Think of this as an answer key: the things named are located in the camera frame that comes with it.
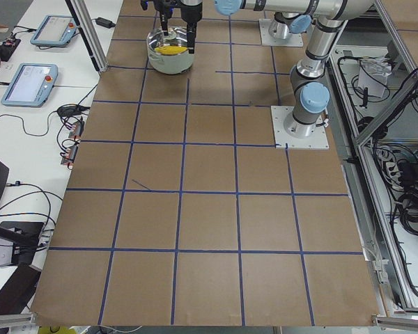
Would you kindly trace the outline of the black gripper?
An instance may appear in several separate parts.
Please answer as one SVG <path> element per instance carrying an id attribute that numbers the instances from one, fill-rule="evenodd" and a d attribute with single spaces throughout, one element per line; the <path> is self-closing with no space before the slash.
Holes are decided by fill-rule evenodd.
<path id="1" fill-rule="evenodd" d="M 202 18 L 202 0 L 156 1 L 156 11 L 160 13 L 161 28 L 164 35 L 169 34 L 168 20 L 174 8 L 180 9 L 181 19 L 187 22 L 187 50 L 195 52 L 196 23 Z"/>

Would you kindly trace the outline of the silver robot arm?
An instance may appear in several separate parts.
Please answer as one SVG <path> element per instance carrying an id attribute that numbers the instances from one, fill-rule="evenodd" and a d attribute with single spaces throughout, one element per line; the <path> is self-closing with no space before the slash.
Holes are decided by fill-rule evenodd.
<path id="1" fill-rule="evenodd" d="M 197 23 L 202 19 L 202 1 L 154 1 L 160 14 L 161 27 L 168 34 L 168 19 L 174 8 L 180 9 L 181 19 L 187 23 L 187 50 L 194 53 Z M 310 17 L 324 17 L 332 21 L 346 21 L 363 14 L 373 4 L 365 0 L 342 1 L 215 1 L 215 9 L 220 15 L 233 15 L 239 10 L 264 11 L 277 14 L 277 21 L 285 24 L 290 33 L 299 34 L 306 30 Z"/>
<path id="2" fill-rule="evenodd" d="M 293 137 L 305 139 L 316 128 L 318 116 L 326 109 L 329 90 L 320 82 L 325 64 L 347 21 L 365 13 L 372 1 L 286 1 L 288 9 L 306 10 L 317 17 L 305 56 L 291 70 L 291 83 L 296 104 L 284 121 L 285 130 Z"/>

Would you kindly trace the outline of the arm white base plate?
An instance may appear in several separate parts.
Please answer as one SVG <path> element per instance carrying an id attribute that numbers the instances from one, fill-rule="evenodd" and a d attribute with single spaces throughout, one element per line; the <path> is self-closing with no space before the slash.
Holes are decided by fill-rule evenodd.
<path id="1" fill-rule="evenodd" d="M 259 19 L 261 44 L 275 47 L 303 47 L 301 34 L 294 34 L 289 28 L 274 19 Z"/>
<path id="2" fill-rule="evenodd" d="M 293 106 L 271 106 L 274 146 L 293 150 L 328 150 L 329 144 L 324 126 L 317 127 L 317 121 L 303 125 L 293 117 Z"/>

